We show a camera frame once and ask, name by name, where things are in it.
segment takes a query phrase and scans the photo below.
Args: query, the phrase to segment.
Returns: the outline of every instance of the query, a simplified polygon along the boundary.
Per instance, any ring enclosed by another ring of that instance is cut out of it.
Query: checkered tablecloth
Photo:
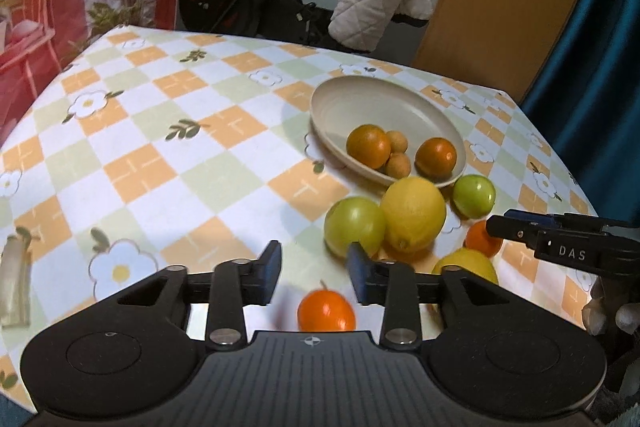
[[[465,172],[494,182],[495,212],[593,213],[503,92],[295,44],[118,28],[47,87],[2,147],[0,240],[16,227],[37,237],[31,325],[0,330],[0,371],[18,376],[2,392],[32,409],[18,372],[27,341],[168,264],[209,271],[277,239],[282,283],[348,285],[322,241],[324,214],[382,188],[337,163],[310,131],[311,93],[342,74],[378,76],[436,104],[465,139]],[[448,212],[417,269],[462,245],[468,223]],[[495,266],[506,288],[580,322],[590,276],[539,263],[516,244]]]

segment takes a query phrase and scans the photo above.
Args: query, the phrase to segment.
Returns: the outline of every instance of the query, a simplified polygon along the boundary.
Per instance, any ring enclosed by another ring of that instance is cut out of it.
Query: teal curtain
[[[640,225],[640,0],[578,0],[522,109],[599,215]]]

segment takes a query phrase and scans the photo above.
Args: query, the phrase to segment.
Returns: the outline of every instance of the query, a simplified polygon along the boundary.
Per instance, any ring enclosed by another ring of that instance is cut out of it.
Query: green fruit
[[[338,257],[347,257],[347,250],[354,241],[359,241],[372,257],[380,249],[385,228],[385,214],[377,204],[367,198],[346,198],[326,213],[324,240]]]
[[[453,186],[456,208],[470,219],[479,219],[491,212],[495,204],[495,187],[480,174],[461,176]]]

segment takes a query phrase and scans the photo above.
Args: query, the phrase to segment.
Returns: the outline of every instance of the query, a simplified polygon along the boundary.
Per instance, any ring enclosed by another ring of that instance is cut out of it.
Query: bowl
[[[442,111],[415,91],[381,78],[338,76],[318,87],[311,97],[311,122],[320,141],[352,171],[389,186],[396,181],[370,169],[347,154],[347,137],[356,127],[372,123],[385,131],[400,131],[408,142],[407,156],[415,168],[415,153],[425,140],[441,137],[449,140],[458,154],[449,178],[433,182],[445,187],[462,175],[466,165],[465,143],[460,133]]]

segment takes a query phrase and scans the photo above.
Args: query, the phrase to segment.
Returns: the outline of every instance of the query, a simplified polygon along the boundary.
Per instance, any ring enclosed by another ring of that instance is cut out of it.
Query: lemon
[[[380,201],[385,214],[385,239],[396,250],[411,253],[427,247],[442,230],[447,205],[438,188],[409,176],[391,185]]]
[[[491,261],[478,250],[471,250],[470,248],[458,248],[455,252],[444,256],[440,259],[436,266],[433,267],[433,273],[440,275],[443,266],[460,266],[469,272],[473,272],[476,275],[487,279],[494,284],[498,283],[498,274],[495,272],[494,265]]]

